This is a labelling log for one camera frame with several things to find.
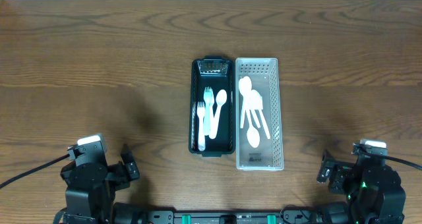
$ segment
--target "fork handle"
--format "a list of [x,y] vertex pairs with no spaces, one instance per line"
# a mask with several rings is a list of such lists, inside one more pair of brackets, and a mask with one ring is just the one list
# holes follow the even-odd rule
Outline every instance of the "fork handle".
[[249,127],[252,127],[252,120],[251,120],[251,112],[249,111],[249,103],[248,101],[245,101],[245,111],[246,116],[248,117]]
[[198,150],[201,152],[205,150],[204,119],[199,119]]
[[210,104],[205,103],[205,117],[204,117],[204,135],[210,134]]

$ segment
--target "clear plastic basket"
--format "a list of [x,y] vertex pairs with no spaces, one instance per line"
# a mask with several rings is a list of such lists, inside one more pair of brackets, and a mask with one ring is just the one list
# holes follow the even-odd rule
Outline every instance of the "clear plastic basket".
[[[241,127],[243,96],[239,92],[239,80],[248,76],[252,90],[262,97],[262,115],[268,127],[265,132],[259,109],[254,109],[260,128],[255,123],[253,113],[251,122],[259,133],[259,145],[252,147],[247,138],[249,129],[248,116],[245,113]],[[235,64],[235,130],[237,168],[242,170],[280,171],[284,168],[282,118],[280,107],[280,87],[278,79],[278,62],[275,58],[237,58]],[[250,107],[256,107],[250,101]]]

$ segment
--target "label on tray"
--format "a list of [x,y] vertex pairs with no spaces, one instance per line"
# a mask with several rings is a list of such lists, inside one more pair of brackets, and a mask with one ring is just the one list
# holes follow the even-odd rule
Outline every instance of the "label on tray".
[[261,153],[249,154],[249,162],[261,162]]

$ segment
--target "green connector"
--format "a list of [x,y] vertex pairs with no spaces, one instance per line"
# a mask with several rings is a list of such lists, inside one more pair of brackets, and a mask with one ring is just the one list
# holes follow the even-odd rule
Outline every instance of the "green connector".
[[182,224],[191,224],[191,216],[182,215]]
[[277,224],[277,219],[275,215],[268,215],[266,216],[266,219],[268,220],[268,224]]

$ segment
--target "plastic spoon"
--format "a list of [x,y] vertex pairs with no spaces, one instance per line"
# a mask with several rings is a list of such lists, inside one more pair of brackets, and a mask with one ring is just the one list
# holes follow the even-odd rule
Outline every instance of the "plastic spoon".
[[217,136],[218,130],[218,122],[220,121],[220,111],[222,110],[222,106],[227,101],[227,92],[225,90],[220,90],[216,97],[217,102],[217,111],[216,116],[212,119],[211,123],[211,130],[210,130],[210,138],[215,139]]
[[242,81],[243,81],[243,78],[240,78],[239,91],[240,91],[240,94],[243,96],[242,110],[241,110],[241,115],[240,115],[240,128],[243,128],[243,125],[245,124],[245,95],[243,94],[244,93],[243,89],[241,89]]
[[253,148],[257,148],[259,146],[259,140],[260,140],[259,132],[252,125],[251,112],[249,111],[249,105],[248,105],[249,92],[251,92],[251,90],[252,90],[251,79],[248,76],[246,76],[239,83],[239,91],[243,96],[243,103],[245,105],[246,116],[248,116],[248,121],[249,121],[249,128],[248,128],[248,131],[246,133],[246,136],[248,138],[249,144]]
[[260,140],[260,138],[259,138],[259,132],[252,125],[251,112],[249,111],[249,103],[248,103],[248,101],[245,102],[245,107],[246,107],[246,116],[248,116],[248,121],[249,121],[249,128],[248,128],[248,131],[246,133],[246,137],[248,138],[249,144],[253,148],[257,148],[259,146],[259,140]]
[[265,135],[267,139],[270,139],[270,131],[268,130],[264,114],[262,114],[262,110],[264,109],[264,105],[262,104],[262,96],[256,90],[252,90],[249,94],[249,102],[251,103],[251,107],[253,109],[259,110],[259,115],[261,116],[262,126],[264,127]]

